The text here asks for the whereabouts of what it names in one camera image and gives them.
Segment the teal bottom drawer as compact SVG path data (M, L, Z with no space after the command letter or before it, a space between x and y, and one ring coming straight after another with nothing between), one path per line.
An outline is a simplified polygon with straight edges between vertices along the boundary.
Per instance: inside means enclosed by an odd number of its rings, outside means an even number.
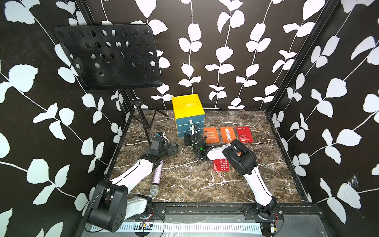
M178 135L178 138L184 138L185 135L193 135L194 134L194 131L193 129L190 129L188 131L182 131L182 132L178 132L177 135Z

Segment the teal top drawer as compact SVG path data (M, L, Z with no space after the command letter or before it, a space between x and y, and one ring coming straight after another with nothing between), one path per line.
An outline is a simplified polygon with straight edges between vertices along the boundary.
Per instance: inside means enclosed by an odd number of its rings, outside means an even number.
M187 124L199 123L199 122L204 122L204 121L205 121L205 114L179 118L175 120L176 126L184 126Z

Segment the teal drawer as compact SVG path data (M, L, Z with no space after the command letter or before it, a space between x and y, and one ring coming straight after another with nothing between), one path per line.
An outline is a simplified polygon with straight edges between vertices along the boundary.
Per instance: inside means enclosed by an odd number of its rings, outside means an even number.
M185 135L193 135L194 134L194 131L193 129L190 129L188 131L182 131L182 132L178 132L177 135L178 135L178 138L184 138Z
M187 124L199 123L199 122L204 122L204 121L205 121L205 114L179 118L175 120L176 126L184 126Z
M193 125L199 126L200 129L204 128L204 122L202 121L202 122L196 122L196 123L189 123L189 124L179 125L179 126L176 127L177 128L177 132L181 133L181 132L191 131Z

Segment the yellow drawer cabinet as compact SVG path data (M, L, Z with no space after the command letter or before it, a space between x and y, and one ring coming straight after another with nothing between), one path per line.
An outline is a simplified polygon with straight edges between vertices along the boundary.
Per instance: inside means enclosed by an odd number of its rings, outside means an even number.
M176 96L171 99L175 119L204 115L204 109L198 94Z

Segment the orange postcard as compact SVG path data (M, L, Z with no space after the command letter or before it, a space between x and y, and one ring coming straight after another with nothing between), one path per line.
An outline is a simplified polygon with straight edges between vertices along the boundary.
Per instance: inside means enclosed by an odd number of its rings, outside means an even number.
M221 127L220 130L223 143L231 143L233 140L236 140L236 135L233 127Z
M206 144L216 144L220 142L216 127L204 128L204 135L207 137L205 140Z

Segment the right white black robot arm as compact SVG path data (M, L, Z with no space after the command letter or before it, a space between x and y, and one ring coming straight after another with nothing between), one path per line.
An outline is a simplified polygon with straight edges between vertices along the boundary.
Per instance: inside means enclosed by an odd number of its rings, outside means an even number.
M228 160L252 189L256 202L254 212L262 219L272 217L277 200L270 193L260 175L255 153L236 139L225 145L209 146L206 144L206 138L200 134L199 126L193 125L191 133L184 134L184 143L193 148L196 158L200 161Z

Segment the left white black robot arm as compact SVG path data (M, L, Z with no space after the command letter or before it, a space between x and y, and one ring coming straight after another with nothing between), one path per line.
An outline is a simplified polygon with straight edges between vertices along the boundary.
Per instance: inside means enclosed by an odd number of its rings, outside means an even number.
M142 214L148 207L149 198L137 196L128 198L131 190L162 164L166 157L178 154L178 145L170 143L162 132L151 140L151 146L137 159L135 165L111 181L102 180L96 187L84 216L86 224L97 226L100 230L116 232L124 222L134 215Z

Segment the red dream postcard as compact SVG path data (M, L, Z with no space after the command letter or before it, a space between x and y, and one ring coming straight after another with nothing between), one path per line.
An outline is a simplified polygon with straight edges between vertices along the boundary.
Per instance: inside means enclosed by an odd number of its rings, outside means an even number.
M254 138L251 134L250 128L245 126L245 127L237 127L236 131L238 133L238 137L240 142L243 143L253 143Z

